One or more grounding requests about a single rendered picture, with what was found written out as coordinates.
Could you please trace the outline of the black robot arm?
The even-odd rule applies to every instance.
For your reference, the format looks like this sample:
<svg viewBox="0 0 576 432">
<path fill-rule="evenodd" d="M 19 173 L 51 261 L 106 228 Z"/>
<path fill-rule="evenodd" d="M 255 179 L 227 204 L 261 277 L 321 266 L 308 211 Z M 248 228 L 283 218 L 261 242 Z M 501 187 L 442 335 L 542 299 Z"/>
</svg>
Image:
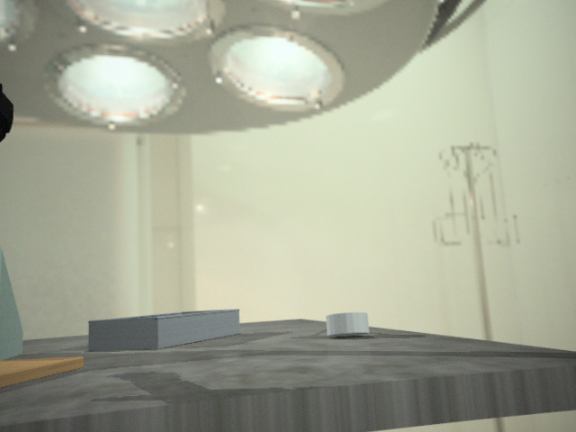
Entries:
<svg viewBox="0 0 576 432">
<path fill-rule="evenodd" d="M 0 84 L 0 142 L 6 137 L 6 133 L 10 133 L 14 121 L 14 105 L 2 92 L 2 84 Z"/>
</svg>

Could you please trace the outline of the grey short cylinder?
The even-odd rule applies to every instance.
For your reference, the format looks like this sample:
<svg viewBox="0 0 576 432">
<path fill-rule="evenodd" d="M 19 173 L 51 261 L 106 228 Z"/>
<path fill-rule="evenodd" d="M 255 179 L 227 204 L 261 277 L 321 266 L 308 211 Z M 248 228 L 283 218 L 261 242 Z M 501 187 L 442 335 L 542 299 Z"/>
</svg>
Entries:
<svg viewBox="0 0 576 432">
<path fill-rule="evenodd" d="M 366 312 L 343 312 L 326 315 L 328 337 L 370 334 Z"/>
</svg>

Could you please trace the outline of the light wooden board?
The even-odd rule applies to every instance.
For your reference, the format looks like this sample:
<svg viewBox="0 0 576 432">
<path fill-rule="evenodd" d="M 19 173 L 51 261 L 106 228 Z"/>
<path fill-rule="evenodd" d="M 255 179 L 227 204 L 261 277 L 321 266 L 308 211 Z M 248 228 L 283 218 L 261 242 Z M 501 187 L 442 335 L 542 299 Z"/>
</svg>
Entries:
<svg viewBox="0 0 576 432">
<path fill-rule="evenodd" d="M 79 368 L 84 368 L 82 356 L 0 361 L 0 388 Z"/>
</svg>

